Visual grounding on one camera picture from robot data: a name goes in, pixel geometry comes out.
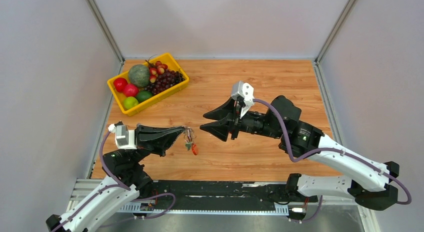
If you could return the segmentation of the metal key holder red handle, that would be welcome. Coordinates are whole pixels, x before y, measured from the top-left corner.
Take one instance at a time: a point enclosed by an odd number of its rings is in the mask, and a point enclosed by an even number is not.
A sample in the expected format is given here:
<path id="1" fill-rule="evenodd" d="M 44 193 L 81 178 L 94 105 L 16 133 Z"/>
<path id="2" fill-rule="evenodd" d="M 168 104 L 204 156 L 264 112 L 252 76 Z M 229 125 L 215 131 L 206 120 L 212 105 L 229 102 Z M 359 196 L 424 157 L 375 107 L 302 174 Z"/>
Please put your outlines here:
<path id="1" fill-rule="evenodd" d="M 199 149 L 195 143 L 195 133 L 194 130 L 191 127 L 185 127 L 184 129 L 184 141 L 186 142 L 192 142 L 192 149 L 190 150 L 195 156 L 199 154 Z"/>

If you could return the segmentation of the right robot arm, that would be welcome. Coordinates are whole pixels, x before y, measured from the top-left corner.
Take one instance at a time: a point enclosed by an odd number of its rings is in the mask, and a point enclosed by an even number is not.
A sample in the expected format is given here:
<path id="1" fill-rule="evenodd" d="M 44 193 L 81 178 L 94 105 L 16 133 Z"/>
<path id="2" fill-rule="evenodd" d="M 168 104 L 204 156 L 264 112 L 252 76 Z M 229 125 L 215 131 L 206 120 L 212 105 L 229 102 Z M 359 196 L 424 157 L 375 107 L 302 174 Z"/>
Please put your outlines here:
<path id="1" fill-rule="evenodd" d="M 229 99 L 204 117 L 200 129 L 222 141 L 236 139 L 240 132 L 280 139 L 279 148 L 294 163 L 304 159 L 319 162 L 339 172 L 334 177 L 290 174 L 285 193 L 292 201 L 301 197 L 333 196 L 383 211 L 398 203 L 398 188 L 392 185 L 399 174 L 395 162 L 367 159 L 333 140 L 321 129 L 300 120 L 301 110 L 284 96 L 265 104 L 266 113 L 242 115 L 241 99 Z"/>

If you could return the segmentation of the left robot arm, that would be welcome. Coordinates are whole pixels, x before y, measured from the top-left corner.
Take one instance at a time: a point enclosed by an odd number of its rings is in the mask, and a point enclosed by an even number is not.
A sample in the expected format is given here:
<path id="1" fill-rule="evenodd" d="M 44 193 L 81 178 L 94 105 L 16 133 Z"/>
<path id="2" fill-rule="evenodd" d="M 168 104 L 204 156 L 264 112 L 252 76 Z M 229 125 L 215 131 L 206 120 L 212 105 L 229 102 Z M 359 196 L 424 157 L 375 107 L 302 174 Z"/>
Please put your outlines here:
<path id="1" fill-rule="evenodd" d="M 73 209 L 62 215 L 51 215 L 46 220 L 50 232 L 94 232 L 130 202 L 145 203 L 151 210 L 157 205 L 157 198 L 171 197 L 173 201 L 176 200 L 174 194 L 159 194 L 153 188 L 153 180 L 144 171 L 140 161 L 152 154 L 164 157 L 180 135 L 191 135 L 190 128 L 159 128 L 138 124 L 130 130 L 119 121 L 109 125 L 104 138 L 110 134 L 114 134 L 117 149 L 109 153 L 103 153 L 104 145 L 99 149 L 106 177 Z"/>

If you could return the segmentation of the key with green tag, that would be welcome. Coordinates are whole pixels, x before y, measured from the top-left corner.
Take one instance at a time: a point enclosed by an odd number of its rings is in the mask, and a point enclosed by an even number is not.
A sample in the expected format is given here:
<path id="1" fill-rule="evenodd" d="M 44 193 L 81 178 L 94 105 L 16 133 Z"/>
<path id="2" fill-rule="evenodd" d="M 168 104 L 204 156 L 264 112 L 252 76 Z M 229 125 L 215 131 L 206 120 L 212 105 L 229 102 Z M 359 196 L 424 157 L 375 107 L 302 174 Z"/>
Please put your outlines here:
<path id="1" fill-rule="evenodd" d="M 185 143 L 185 147 L 187 148 L 188 151 L 192 149 L 192 146 L 193 146 L 192 142 L 186 142 Z"/>

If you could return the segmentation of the light green apple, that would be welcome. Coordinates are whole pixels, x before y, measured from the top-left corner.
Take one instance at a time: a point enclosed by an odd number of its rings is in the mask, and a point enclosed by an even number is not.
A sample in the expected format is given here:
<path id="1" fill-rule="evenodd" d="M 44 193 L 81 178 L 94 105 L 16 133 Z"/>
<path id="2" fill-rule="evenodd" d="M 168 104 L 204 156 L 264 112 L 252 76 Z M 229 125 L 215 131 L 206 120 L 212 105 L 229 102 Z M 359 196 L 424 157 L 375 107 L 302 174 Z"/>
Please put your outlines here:
<path id="1" fill-rule="evenodd" d="M 138 104 L 139 101 L 133 96 L 127 97 L 122 103 L 125 110 L 130 110 L 136 107 Z"/>

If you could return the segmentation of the dark green lime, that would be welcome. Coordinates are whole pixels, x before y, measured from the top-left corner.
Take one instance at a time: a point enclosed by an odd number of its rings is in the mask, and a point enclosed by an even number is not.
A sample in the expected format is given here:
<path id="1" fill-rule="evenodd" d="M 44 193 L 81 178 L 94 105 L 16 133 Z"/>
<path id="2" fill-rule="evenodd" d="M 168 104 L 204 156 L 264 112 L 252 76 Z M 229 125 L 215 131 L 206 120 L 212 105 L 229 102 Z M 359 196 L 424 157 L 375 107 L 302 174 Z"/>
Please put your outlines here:
<path id="1" fill-rule="evenodd" d="M 150 98 L 152 98 L 153 97 L 153 94 L 150 92 L 150 91 L 146 91 L 146 90 L 142 90 L 142 91 L 140 91 L 136 96 L 135 96 L 135 98 L 137 99 L 137 101 L 139 102 L 139 103 L 143 103 L 143 102 L 145 102 L 146 100 L 148 100 L 148 99 L 150 99 Z"/>

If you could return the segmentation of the pink red apple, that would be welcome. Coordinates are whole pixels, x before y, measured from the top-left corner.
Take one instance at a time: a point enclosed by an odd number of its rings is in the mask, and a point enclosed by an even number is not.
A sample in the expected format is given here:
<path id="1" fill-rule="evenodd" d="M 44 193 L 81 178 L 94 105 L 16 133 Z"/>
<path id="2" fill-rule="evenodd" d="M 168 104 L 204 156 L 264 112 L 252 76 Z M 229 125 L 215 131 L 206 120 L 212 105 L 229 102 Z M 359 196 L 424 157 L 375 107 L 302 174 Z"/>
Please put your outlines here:
<path id="1" fill-rule="evenodd" d="M 126 97 L 136 97 L 138 93 L 139 93 L 139 89 L 131 83 L 127 84 L 125 88 L 123 89 L 123 94 Z"/>

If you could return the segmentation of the dark purple grape bunch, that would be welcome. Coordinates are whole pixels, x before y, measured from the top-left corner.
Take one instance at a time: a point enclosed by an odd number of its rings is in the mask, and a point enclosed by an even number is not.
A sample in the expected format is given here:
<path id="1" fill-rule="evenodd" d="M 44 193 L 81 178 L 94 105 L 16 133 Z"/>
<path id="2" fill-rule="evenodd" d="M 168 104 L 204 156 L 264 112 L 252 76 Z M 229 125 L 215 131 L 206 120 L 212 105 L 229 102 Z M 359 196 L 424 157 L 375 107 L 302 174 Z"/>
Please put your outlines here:
<path id="1" fill-rule="evenodd" d="M 161 80 L 153 84 L 149 83 L 149 85 L 144 87 L 143 89 L 146 91 L 150 91 L 153 95 L 157 95 L 184 81 L 186 81 L 186 78 L 183 76 L 181 72 L 174 71 L 174 70 L 172 71 L 167 70 Z"/>

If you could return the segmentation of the green melon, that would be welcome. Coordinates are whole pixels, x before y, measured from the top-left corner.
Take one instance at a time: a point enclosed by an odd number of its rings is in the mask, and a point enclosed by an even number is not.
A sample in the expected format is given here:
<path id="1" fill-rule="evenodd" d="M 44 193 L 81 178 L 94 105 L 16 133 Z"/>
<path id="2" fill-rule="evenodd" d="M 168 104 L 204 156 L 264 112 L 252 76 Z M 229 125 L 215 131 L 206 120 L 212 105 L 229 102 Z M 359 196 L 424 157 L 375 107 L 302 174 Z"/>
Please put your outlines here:
<path id="1" fill-rule="evenodd" d="M 150 70 L 142 64 L 134 65 L 128 71 L 128 79 L 136 87 L 146 87 L 150 83 Z"/>

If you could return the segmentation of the red cherries bunch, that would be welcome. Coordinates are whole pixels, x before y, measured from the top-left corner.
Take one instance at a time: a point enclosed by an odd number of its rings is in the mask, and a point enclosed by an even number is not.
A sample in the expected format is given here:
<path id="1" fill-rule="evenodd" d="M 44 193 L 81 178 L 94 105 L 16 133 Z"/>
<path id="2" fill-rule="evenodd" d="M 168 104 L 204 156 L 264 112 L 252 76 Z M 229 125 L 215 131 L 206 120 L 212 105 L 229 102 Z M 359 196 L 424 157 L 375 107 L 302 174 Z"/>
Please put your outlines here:
<path id="1" fill-rule="evenodd" d="M 148 60 L 145 60 L 145 61 L 148 65 L 149 72 L 150 72 L 150 77 L 149 77 L 150 83 L 153 84 L 161 80 L 165 72 L 168 70 L 168 65 L 163 64 L 161 61 L 156 61 L 155 63 L 151 63 Z"/>

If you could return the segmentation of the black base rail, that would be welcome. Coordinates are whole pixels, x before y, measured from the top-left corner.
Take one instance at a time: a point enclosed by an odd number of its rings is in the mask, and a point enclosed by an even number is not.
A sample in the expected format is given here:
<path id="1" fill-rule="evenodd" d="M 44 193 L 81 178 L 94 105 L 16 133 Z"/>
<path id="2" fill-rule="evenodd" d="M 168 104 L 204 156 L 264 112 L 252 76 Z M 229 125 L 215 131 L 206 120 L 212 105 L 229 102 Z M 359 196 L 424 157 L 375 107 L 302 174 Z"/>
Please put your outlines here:
<path id="1" fill-rule="evenodd" d="M 287 191 L 285 182 L 155 180 L 140 197 L 156 195 L 159 198 L 146 202 L 127 202 L 117 212 L 137 217 L 160 213 L 289 216 L 295 210 L 305 213 L 308 204 L 320 200 Z"/>

